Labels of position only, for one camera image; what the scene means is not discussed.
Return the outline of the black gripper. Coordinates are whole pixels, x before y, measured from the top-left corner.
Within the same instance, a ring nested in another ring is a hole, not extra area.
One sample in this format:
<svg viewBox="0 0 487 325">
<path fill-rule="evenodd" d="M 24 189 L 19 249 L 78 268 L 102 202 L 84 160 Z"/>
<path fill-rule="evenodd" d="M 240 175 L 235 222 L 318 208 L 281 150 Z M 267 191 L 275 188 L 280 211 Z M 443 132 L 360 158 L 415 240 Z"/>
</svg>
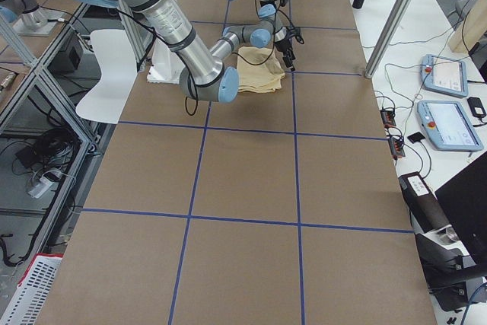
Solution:
<svg viewBox="0 0 487 325">
<path fill-rule="evenodd" d="M 282 54 L 282 59 L 287 69 L 294 71 L 295 55 L 292 49 L 291 38 L 285 35 L 281 40 L 275 41 L 276 49 Z"/>
</svg>

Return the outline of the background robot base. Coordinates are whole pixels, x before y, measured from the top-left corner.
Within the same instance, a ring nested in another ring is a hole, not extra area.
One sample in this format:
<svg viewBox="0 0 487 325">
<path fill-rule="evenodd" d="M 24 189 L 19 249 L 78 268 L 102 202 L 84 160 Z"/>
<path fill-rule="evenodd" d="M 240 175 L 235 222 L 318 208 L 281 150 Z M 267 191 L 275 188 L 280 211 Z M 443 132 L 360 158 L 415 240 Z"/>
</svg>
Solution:
<svg viewBox="0 0 487 325">
<path fill-rule="evenodd" d="M 37 0 L 1 0 L 1 16 L 20 36 L 47 37 L 56 24 L 65 24 L 65 12 L 43 8 Z"/>
</svg>

